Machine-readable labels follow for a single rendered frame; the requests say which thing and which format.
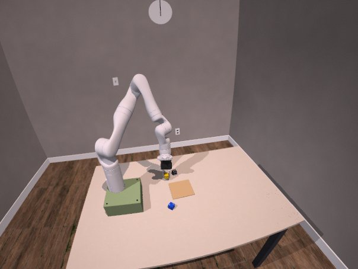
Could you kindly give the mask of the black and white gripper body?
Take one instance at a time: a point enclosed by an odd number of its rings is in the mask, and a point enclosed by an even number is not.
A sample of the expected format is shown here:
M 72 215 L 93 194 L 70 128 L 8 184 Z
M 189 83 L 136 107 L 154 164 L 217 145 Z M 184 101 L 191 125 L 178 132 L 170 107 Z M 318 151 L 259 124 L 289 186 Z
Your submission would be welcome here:
M 161 169 L 172 169 L 171 154 L 171 147 L 167 150 L 159 149 L 159 156 L 157 157 L 157 160 L 161 161 Z

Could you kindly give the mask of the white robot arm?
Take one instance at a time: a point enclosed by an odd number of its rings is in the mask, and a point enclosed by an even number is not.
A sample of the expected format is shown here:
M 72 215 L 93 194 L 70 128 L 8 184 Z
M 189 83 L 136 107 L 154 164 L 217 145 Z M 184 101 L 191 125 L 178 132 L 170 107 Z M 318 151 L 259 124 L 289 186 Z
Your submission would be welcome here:
M 114 113 L 114 130 L 111 138 L 100 138 L 95 143 L 95 152 L 106 175 L 108 189 L 113 193 L 119 193 L 125 188 L 119 161 L 115 155 L 140 94 L 143 96 L 145 107 L 151 120 L 160 123 L 155 128 L 159 148 L 167 150 L 171 147 L 170 139 L 165 137 L 165 135 L 171 133 L 172 126 L 158 108 L 146 77 L 142 74 L 137 74 L 133 77 L 126 96 L 122 99 Z

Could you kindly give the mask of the tan square mat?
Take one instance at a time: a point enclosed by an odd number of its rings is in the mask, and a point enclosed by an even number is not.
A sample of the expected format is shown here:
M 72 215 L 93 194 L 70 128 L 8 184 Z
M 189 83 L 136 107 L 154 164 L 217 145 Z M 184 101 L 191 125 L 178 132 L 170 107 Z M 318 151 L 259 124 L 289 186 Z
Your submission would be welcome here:
M 189 180 L 168 183 L 173 199 L 195 195 Z

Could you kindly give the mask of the blue die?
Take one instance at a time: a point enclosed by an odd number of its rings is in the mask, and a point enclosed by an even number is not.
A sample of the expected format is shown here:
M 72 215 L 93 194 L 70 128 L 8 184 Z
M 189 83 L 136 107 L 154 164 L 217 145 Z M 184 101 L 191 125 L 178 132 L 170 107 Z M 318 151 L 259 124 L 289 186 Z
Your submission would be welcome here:
M 172 203 L 172 202 L 170 202 L 169 205 L 168 205 L 168 208 L 171 209 L 171 210 L 173 210 L 174 207 L 175 207 L 175 204 Z

